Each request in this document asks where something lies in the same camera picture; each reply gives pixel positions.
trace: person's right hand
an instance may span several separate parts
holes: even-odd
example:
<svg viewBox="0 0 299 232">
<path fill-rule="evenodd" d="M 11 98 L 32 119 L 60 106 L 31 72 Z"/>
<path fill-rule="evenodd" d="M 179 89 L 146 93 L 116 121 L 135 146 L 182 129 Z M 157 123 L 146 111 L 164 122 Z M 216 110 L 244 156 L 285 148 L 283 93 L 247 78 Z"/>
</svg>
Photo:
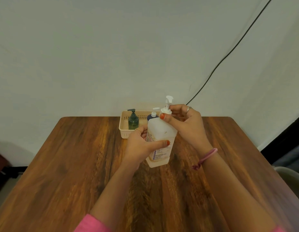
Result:
<svg viewBox="0 0 299 232">
<path fill-rule="evenodd" d="M 177 129 L 182 138 L 200 154 L 200 158 L 213 149 L 207 139 L 200 112 L 192 108 L 187 112 L 188 106 L 184 104 L 170 105 L 169 108 L 172 111 L 172 116 L 161 113 L 160 119 Z M 173 116 L 185 119 L 185 121 L 179 121 Z"/>
</svg>

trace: bottle label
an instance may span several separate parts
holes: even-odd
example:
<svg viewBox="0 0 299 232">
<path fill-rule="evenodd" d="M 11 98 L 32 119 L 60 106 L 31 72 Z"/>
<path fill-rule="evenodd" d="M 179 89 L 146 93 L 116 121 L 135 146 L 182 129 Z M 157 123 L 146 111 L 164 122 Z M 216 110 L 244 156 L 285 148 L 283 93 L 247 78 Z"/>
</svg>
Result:
<svg viewBox="0 0 299 232">
<path fill-rule="evenodd" d="M 166 138 L 165 140 L 169 140 L 170 141 L 170 145 L 165 147 L 165 148 L 161 148 L 161 149 L 158 149 L 158 150 L 155 150 L 154 152 L 152 152 L 150 155 L 149 155 L 149 159 L 151 161 L 160 161 L 161 159 L 163 158 L 168 158 L 170 157 L 170 154 L 171 154 L 171 150 L 172 150 L 172 146 L 173 146 L 173 143 L 174 143 L 174 140 L 175 140 L 175 137 L 173 138 Z M 154 142 L 154 141 L 158 141 L 154 135 L 152 134 L 152 132 L 148 129 L 147 130 L 147 136 L 146 136 L 146 141 L 147 142 Z"/>
</svg>

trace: pink sleeve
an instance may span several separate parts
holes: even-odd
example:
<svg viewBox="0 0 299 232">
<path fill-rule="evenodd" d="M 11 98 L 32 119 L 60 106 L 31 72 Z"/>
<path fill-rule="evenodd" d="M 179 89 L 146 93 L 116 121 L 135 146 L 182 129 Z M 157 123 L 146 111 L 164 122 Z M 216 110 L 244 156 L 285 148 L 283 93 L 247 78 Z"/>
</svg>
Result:
<svg viewBox="0 0 299 232">
<path fill-rule="evenodd" d="M 74 232 L 111 232 L 111 230 L 101 221 L 87 214 L 75 228 Z"/>
<path fill-rule="evenodd" d="M 285 231 L 278 226 L 272 232 L 285 232 Z"/>
</svg>

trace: white pump head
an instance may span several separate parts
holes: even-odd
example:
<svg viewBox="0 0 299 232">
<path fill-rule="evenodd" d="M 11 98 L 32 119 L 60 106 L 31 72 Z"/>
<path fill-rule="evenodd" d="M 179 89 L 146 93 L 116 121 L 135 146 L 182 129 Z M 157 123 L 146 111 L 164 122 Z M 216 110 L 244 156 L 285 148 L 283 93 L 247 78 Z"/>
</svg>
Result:
<svg viewBox="0 0 299 232">
<path fill-rule="evenodd" d="M 152 117 L 156 117 L 157 114 L 156 114 L 155 111 L 159 111 L 159 109 L 160 109 L 159 107 L 154 107 L 154 108 L 153 108 L 154 111 L 152 112 L 152 115 L 151 115 L 151 116 L 152 116 Z"/>
<path fill-rule="evenodd" d="M 173 97 L 172 96 L 170 96 L 170 95 L 168 95 L 168 96 L 166 96 L 166 106 L 163 108 L 163 109 L 161 109 L 161 112 L 162 113 L 167 113 L 167 114 L 172 114 L 172 112 L 171 112 L 171 110 L 169 109 L 169 106 L 172 104 L 172 100 L 173 100 Z"/>
</svg>

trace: green pump head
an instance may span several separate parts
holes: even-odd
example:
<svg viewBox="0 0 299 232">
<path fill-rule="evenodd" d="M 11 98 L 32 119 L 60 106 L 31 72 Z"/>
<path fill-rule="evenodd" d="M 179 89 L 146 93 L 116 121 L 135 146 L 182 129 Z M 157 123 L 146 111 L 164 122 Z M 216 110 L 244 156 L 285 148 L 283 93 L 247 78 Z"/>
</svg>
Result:
<svg viewBox="0 0 299 232">
<path fill-rule="evenodd" d="M 127 111 L 132 111 L 132 114 L 131 114 L 131 118 L 132 118 L 132 119 L 136 119 L 136 118 L 137 118 L 137 116 L 136 116 L 136 114 L 135 114 L 136 109 L 129 109 L 129 110 L 127 110 Z"/>
</svg>

